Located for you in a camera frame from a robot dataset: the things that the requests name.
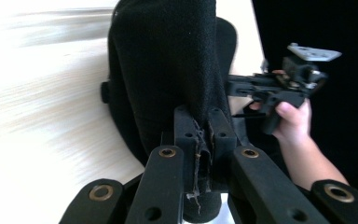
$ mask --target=black mechanism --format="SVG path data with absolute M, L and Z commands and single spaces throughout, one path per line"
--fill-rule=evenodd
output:
M 273 112 L 277 103 L 299 107 L 326 80 L 315 64 L 297 56 L 285 58 L 282 68 L 284 75 L 228 78 L 227 95 L 262 102 L 265 133 L 279 123 Z M 103 94 L 107 92 L 103 84 Z M 153 150 L 142 178 L 125 186 L 104 179 L 88 184 L 60 223 L 182 223 L 184 200 L 199 192 L 228 193 L 236 223 L 358 223 L 358 190 L 324 180 L 304 193 L 248 141 L 245 117 L 232 118 L 230 124 L 219 108 L 213 108 L 210 130 L 203 133 L 185 105 L 173 114 L 173 138 L 163 139 Z

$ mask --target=wooden floor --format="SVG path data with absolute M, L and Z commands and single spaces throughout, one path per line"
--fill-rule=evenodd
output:
M 0 223 L 58 223 L 89 182 L 143 171 L 100 100 L 113 6 L 0 16 Z M 232 74 L 259 72 L 251 2 L 217 14 L 238 30 Z

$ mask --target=person's arm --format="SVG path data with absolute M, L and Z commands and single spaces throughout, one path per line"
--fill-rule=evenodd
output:
M 282 102 L 276 107 L 282 121 L 273 135 L 277 137 L 283 159 L 293 182 L 310 189 L 317 180 L 333 179 L 348 184 L 310 137 L 310 101 L 299 108 Z

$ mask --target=light wooden surface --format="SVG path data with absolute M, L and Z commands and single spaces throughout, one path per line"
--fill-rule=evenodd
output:
M 115 3 L 0 16 L 0 223 L 58 223 L 89 182 L 143 171 L 100 100 Z M 238 31 L 232 74 L 259 72 L 251 2 L 220 0 L 217 14 Z

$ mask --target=metal grommet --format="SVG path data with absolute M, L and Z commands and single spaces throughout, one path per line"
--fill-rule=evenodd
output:
M 326 184 L 324 185 L 324 191 L 328 196 L 342 203 L 353 203 L 354 201 L 353 194 L 337 185 Z
M 110 185 L 97 185 L 89 192 L 89 198 L 96 202 L 108 200 L 113 195 L 113 187 Z
M 248 158 L 257 158 L 259 154 L 257 151 L 254 151 L 252 149 L 244 149 L 242 151 L 242 155 Z
M 176 155 L 176 151 L 171 148 L 163 148 L 158 153 L 161 157 L 170 158 Z

